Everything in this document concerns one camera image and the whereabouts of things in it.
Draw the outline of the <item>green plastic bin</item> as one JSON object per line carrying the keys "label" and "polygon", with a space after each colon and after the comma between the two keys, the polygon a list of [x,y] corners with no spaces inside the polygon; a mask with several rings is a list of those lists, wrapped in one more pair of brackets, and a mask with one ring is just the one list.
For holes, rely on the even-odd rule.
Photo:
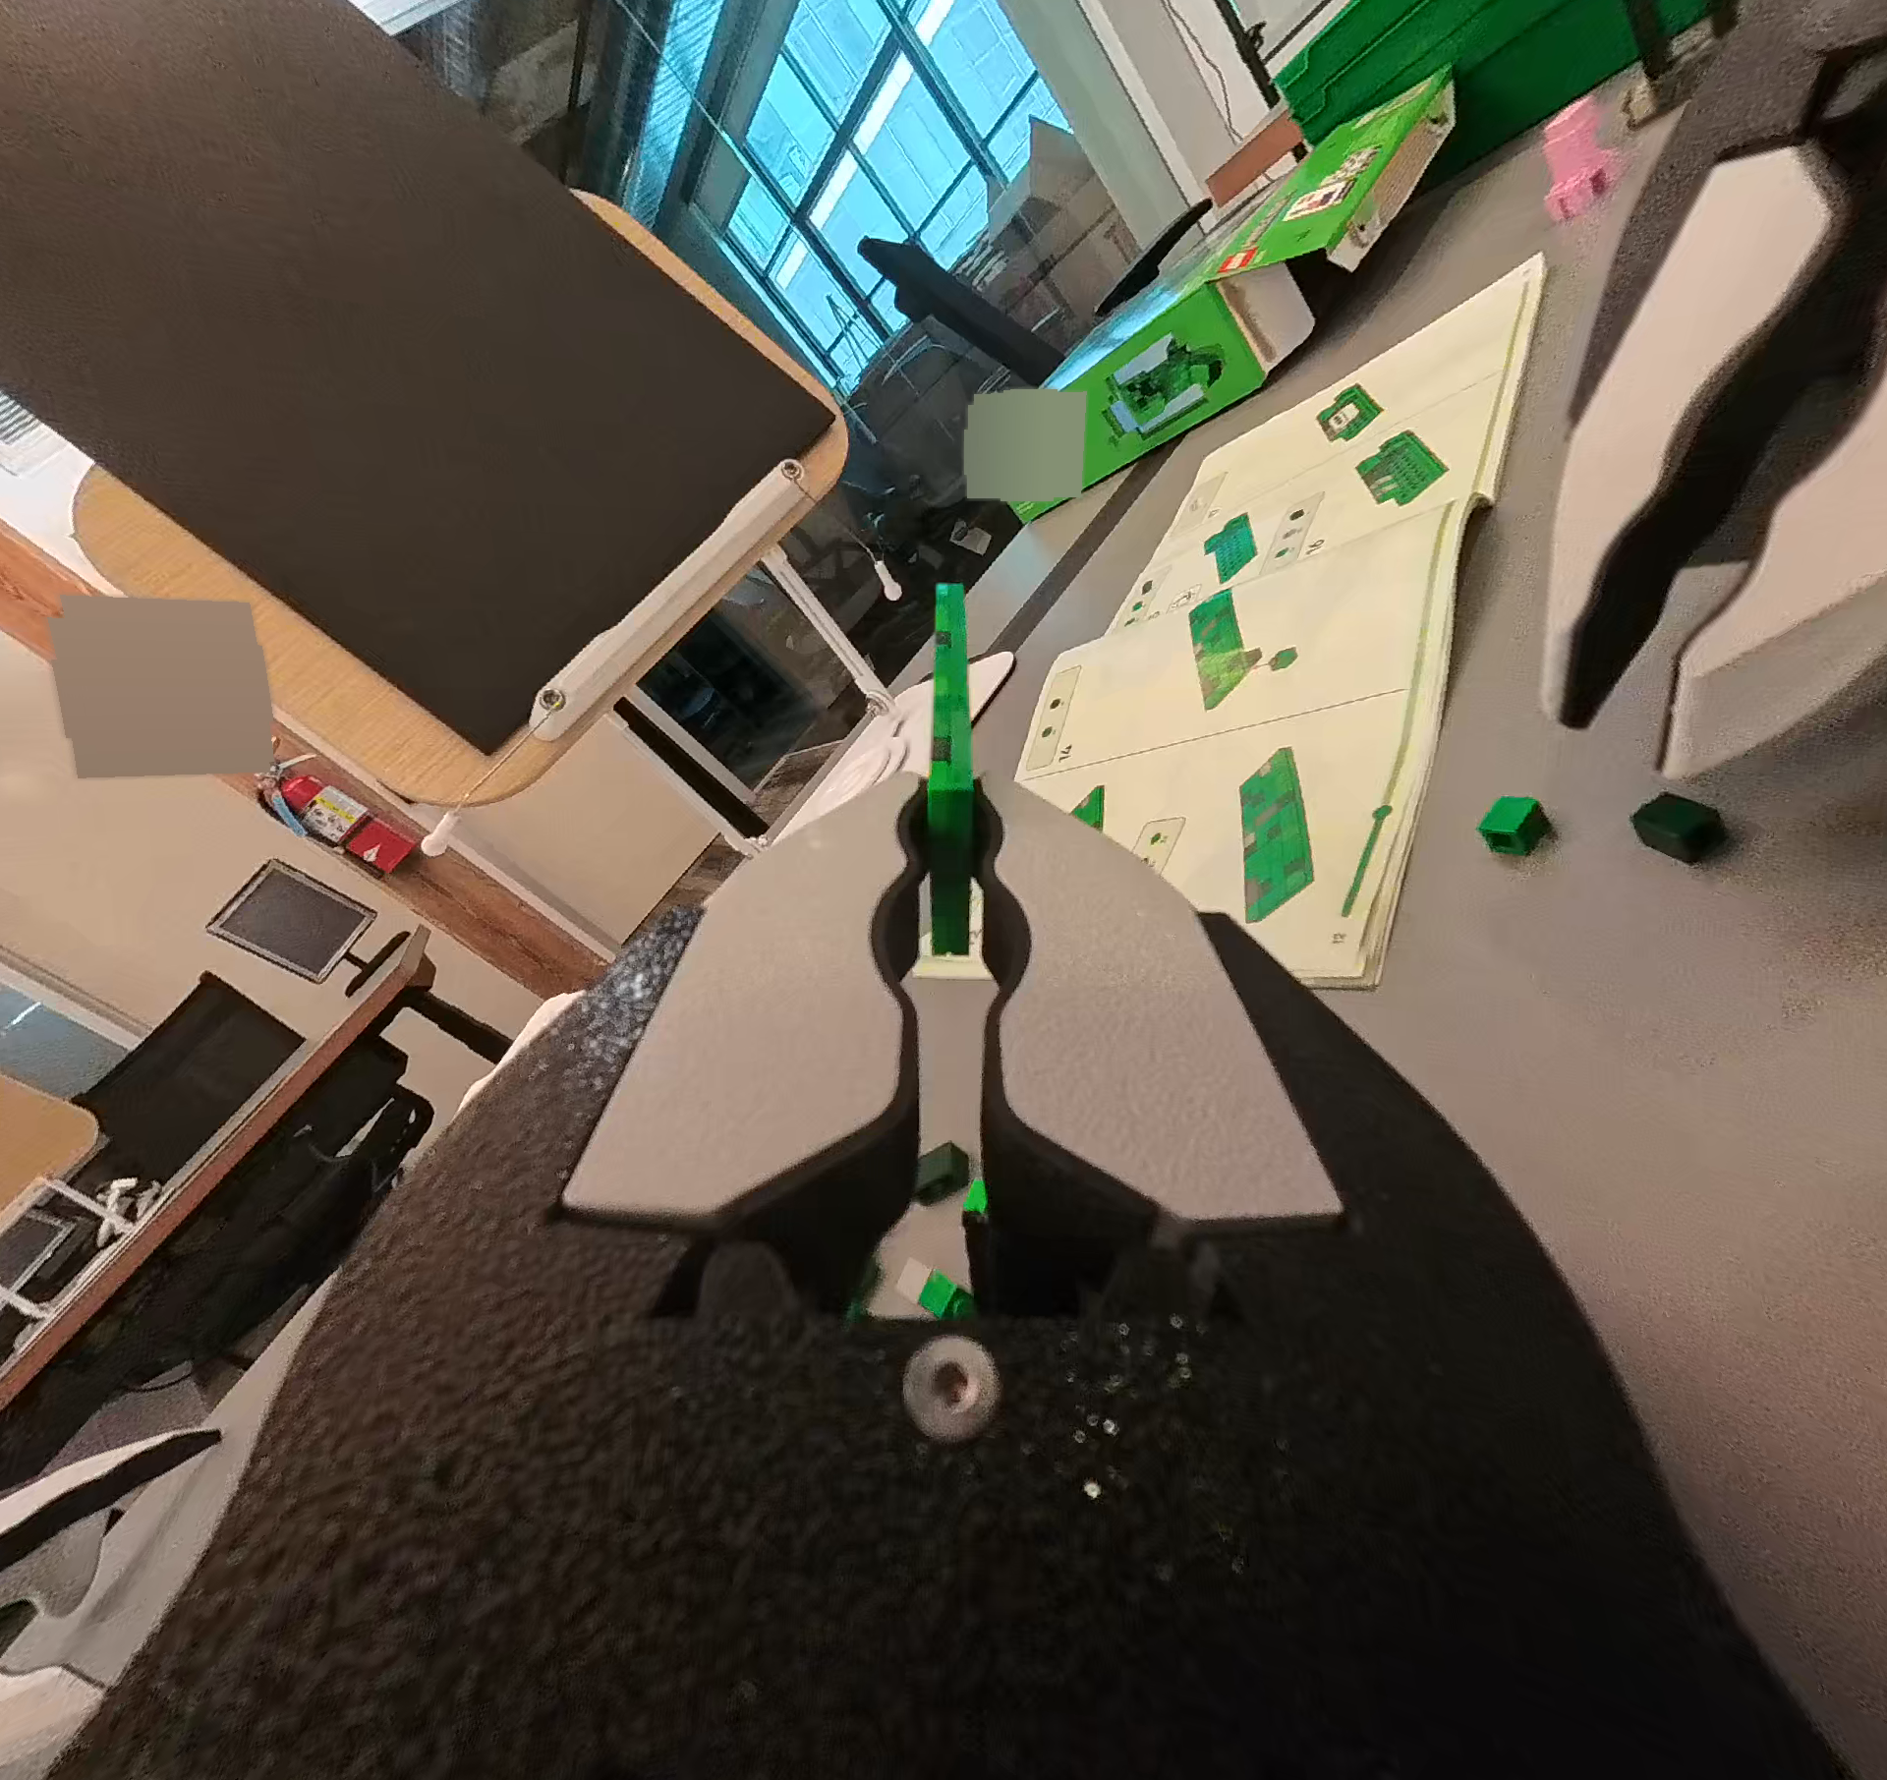
{"label": "green plastic bin", "polygon": [[[1672,31],[1704,23],[1704,0],[1659,0]],[[1739,0],[1739,17],[1753,0]],[[1289,62],[1279,86],[1309,150],[1437,68],[1456,121],[1435,166],[1450,174],[1617,74],[1639,72],[1621,0],[1350,0]]]}

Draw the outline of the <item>red fire extinguisher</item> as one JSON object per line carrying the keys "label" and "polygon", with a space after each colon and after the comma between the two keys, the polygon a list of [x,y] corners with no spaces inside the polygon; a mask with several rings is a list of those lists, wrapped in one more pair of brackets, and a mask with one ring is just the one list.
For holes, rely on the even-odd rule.
{"label": "red fire extinguisher", "polygon": [[361,799],[316,773],[275,765],[259,787],[269,809],[326,848],[344,848],[371,816]]}

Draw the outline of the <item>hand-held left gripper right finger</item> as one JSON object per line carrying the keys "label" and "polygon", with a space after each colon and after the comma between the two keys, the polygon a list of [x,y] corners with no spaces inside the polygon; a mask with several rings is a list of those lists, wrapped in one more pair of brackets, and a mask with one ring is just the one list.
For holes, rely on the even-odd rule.
{"label": "hand-held left gripper right finger", "polygon": [[1201,915],[1148,862],[1020,783],[982,799],[990,1182],[1061,1184],[1077,1211],[1179,1233],[1328,1223],[1338,1192]]}

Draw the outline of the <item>pink brick pig figure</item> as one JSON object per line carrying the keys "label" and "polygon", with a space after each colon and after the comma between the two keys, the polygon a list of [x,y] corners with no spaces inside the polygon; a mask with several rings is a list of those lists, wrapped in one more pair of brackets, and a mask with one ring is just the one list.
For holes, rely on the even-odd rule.
{"label": "pink brick pig figure", "polygon": [[1543,205],[1551,221],[1568,223],[1615,186],[1617,152],[1600,141],[1600,129],[1596,93],[1580,95],[1545,121],[1541,148],[1549,186]]}

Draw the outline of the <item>green toy set box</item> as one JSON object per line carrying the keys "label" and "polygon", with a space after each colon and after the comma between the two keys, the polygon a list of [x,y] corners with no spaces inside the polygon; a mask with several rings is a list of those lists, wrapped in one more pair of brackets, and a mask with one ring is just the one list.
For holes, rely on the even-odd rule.
{"label": "green toy set box", "polygon": [[1399,215],[1456,121],[1448,66],[1336,125],[1150,270],[1049,374],[1079,392],[1085,490],[1262,388]]}

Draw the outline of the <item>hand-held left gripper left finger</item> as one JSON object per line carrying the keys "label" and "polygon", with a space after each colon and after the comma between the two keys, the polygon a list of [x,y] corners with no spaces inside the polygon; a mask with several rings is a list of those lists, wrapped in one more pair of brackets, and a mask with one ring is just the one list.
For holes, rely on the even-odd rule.
{"label": "hand-held left gripper left finger", "polygon": [[916,1160],[923,781],[894,773],[743,862],[694,936],[578,1156],[595,1221],[727,1231],[853,1170],[863,1223]]}

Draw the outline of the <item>black board on white stand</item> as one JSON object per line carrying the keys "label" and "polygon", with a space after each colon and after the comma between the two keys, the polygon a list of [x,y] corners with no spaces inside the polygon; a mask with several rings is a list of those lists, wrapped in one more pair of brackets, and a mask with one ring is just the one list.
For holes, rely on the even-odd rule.
{"label": "black board on white stand", "polygon": [[123,594],[243,602],[383,789],[515,797],[752,569],[861,689],[813,811],[945,728],[790,565],[833,394],[350,0],[2,0],[4,390]]}

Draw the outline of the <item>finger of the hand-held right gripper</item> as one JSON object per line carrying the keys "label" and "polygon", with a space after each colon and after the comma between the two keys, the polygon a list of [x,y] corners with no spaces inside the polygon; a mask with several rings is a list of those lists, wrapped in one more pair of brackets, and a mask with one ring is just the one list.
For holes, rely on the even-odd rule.
{"label": "finger of the hand-held right gripper", "polygon": [[1883,665],[1885,384],[1777,502],[1743,583],[1680,647],[1659,771],[1788,734]]}
{"label": "finger of the hand-held right gripper", "polygon": [[1775,343],[1841,229],[1812,143],[1710,168],[1568,433],[1541,669],[1556,722],[1592,724],[1739,502],[1792,398]]}

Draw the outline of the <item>small dark green brick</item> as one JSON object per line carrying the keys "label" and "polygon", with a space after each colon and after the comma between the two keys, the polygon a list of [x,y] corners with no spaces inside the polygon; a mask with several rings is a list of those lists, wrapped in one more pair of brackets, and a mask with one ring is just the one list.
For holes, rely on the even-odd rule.
{"label": "small dark green brick", "polygon": [[1629,824],[1643,848],[1684,866],[1716,856],[1731,838],[1716,807],[1678,793],[1657,793],[1641,801],[1629,813]]}

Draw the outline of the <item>green brick plate assembly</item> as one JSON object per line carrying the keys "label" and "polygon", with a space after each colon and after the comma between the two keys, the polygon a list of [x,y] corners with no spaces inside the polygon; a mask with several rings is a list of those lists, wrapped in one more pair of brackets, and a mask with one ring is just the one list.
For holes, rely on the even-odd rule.
{"label": "green brick plate assembly", "polygon": [[977,769],[965,589],[939,583],[931,614],[931,738],[923,791],[922,862],[935,956],[973,950]]}

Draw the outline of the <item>open building instruction booklet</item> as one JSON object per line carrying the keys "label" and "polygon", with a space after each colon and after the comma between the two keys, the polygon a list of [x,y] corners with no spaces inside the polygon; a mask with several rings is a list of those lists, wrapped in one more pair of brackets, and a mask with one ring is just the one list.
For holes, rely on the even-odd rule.
{"label": "open building instruction booklet", "polygon": [[1032,712],[1020,785],[1311,987],[1380,983],[1547,274],[1525,257],[1209,453]]}

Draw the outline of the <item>black office chair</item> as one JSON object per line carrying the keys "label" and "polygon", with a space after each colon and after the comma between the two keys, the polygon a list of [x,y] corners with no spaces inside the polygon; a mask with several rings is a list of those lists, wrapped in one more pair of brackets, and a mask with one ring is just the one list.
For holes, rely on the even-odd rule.
{"label": "black office chair", "polygon": [[896,308],[908,319],[937,321],[1022,384],[1045,386],[1065,365],[1065,351],[982,298],[918,241],[865,235],[859,255],[890,282]]}
{"label": "black office chair", "polygon": [[[177,1178],[302,1040],[214,974],[78,1093],[100,1129],[88,1178]],[[318,1284],[430,1129],[385,1036],[355,1042],[129,1278],[68,1349],[74,1370],[141,1382],[232,1351]]]}

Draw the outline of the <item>grey desk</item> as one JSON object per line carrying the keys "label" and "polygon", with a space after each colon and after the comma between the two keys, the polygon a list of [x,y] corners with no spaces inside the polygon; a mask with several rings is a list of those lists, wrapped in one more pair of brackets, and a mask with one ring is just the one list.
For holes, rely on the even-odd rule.
{"label": "grey desk", "polygon": [[[1678,785],[1735,840],[1698,866],[1643,848],[1631,811],[1663,787],[1666,665],[1733,567],[1684,571],[1592,728],[1541,708],[1570,384],[1670,129],[1564,225],[1537,135],[1417,198],[1275,384],[1012,539],[969,594],[975,642],[1016,655],[977,744],[1014,773],[1051,659],[1106,626],[1210,449],[1545,255],[1383,978],[1326,999],[1495,1170],[1743,1622],[1851,1771],[1883,1775],[1883,699]],[[1545,805],[1533,854],[1480,838],[1501,795]]]}

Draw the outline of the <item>pile of loose small bricks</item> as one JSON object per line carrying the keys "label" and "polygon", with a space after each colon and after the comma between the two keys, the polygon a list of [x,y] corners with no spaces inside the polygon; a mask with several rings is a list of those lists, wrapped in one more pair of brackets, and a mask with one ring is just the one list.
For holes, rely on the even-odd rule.
{"label": "pile of loose small bricks", "polygon": [[916,1162],[908,1205],[865,1258],[845,1319],[965,1319],[977,1308],[973,1233],[986,1194],[975,1158],[945,1139]]}

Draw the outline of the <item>small dark wall panel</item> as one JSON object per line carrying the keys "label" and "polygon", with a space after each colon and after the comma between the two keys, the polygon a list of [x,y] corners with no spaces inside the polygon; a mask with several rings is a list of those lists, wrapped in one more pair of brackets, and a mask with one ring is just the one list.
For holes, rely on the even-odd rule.
{"label": "small dark wall panel", "polygon": [[293,976],[322,983],[377,921],[377,909],[324,879],[271,858],[204,923],[234,944]]}

